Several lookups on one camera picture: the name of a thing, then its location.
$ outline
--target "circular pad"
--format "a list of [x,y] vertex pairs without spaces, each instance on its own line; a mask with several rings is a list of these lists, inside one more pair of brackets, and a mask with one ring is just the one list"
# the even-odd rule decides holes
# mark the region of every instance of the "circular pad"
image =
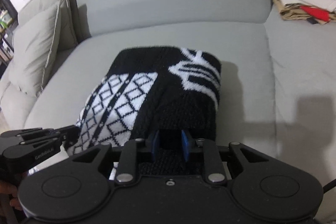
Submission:
[[319,208],[323,191],[316,178],[286,164],[253,163],[239,174],[231,192],[243,209],[267,221],[295,221]]
[[97,169],[78,163],[53,165],[27,177],[18,197],[27,216],[49,223],[81,219],[100,207],[109,193],[108,180]]
[[289,198],[300,189],[296,180],[285,176],[266,177],[261,181],[260,187],[266,194],[275,198]]
[[70,176],[48,179],[43,185],[43,192],[52,198],[66,198],[75,195],[81,188],[81,182]]

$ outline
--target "metal screw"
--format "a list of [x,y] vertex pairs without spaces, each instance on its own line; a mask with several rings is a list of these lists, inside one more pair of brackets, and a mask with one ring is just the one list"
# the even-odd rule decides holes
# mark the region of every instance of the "metal screw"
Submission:
[[133,176],[131,174],[123,173],[117,175],[118,182],[130,182],[133,180]]
[[175,185],[175,181],[173,181],[172,179],[170,179],[170,180],[168,180],[168,181],[166,182],[166,185],[167,185],[167,186],[174,186],[174,185]]
[[223,174],[220,174],[220,173],[214,173],[214,174],[210,174],[208,176],[208,179],[211,181],[211,182],[221,182],[223,180],[225,180],[225,177]]

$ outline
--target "red fabric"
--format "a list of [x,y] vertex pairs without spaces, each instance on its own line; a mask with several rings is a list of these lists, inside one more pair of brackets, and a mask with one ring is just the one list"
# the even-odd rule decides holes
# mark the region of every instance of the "red fabric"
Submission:
[[313,8],[313,7],[308,7],[308,6],[300,6],[300,8],[305,11],[307,14],[310,14],[311,16],[329,22],[329,12],[326,10],[322,10],[319,8]]

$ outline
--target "seat cushion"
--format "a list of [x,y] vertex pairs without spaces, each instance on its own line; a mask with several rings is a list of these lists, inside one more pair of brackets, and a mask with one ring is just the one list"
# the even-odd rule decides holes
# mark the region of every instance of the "seat cushion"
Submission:
[[[283,21],[273,7],[265,27],[274,63],[278,158],[314,175],[336,178],[336,28]],[[336,219],[336,189],[317,218]]]
[[74,124],[120,50],[156,45],[216,55],[222,62],[217,142],[241,141],[275,155],[273,71],[265,28],[254,23],[171,24],[87,39],[50,80],[25,127]]
[[0,100],[1,111],[10,129],[22,129],[25,121],[36,102],[36,97],[18,91],[9,84]]

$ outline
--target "white pattern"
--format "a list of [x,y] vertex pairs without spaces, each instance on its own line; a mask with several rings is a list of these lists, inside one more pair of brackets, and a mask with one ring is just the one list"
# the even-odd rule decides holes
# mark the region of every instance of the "white pattern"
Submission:
[[92,136],[101,120],[104,110],[109,105],[115,94],[127,79],[128,74],[123,75],[111,75],[108,79],[106,77],[102,80],[102,87],[97,92],[92,92],[91,96],[95,96],[91,105],[88,105],[90,97],[86,101],[86,107],[81,111],[80,118],[77,122],[77,126],[81,127],[80,138],[73,146],[73,151],[68,150],[68,153],[77,154],[88,148],[88,145],[92,139]]
[[113,106],[97,142],[123,146],[129,140],[138,111],[157,76],[154,72],[137,73],[132,77]]
[[[218,109],[218,100],[216,97],[216,94],[214,93],[213,90],[210,88],[200,85],[198,83],[194,83],[189,81],[189,76],[194,76],[194,77],[199,77],[203,78],[209,82],[211,82],[217,91],[219,92],[221,84],[219,83],[218,79],[221,78],[220,73],[218,70],[212,66],[207,60],[205,60],[202,56],[203,52],[202,51],[196,51],[196,54],[192,54],[188,49],[186,48],[181,48],[181,52],[184,56],[186,56],[190,61],[180,61],[176,65],[170,66],[168,70],[174,74],[177,75],[181,78],[182,80],[182,86],[184,90],[195,90],[199,91],[201,93],[204,93],[208,95],[214,102],[215,104],[215,109]],[[209,73],[205,69],[201,68],[193,68],[190,67],[190,65],[200,65],[203,66],[204,68],[211,70],[216,77],[214,77],[211,73]]]
[[[127,74],[104,78],[103,86],[97,91],[92,104],[87,105],[81,112],[77,122],[77,126],[82,128],[80,138],[68,153],[77,154],[86,150],[90,142],[123,146],[131,136],[138,111],[157,76],[158,74],[154,72],[137,73],[130,81],[126,80]],[[128,85],[120,93],[119,89],[124,83]],[[113,98],[116,98],[115,104],[109,105]],[[83,120],[84,111],[87,108],[87,116]],[[109,113],[107,120],[100,122],[106,111]],[[101,127],[101,131],[94,140],[92,138],[98,126]]]

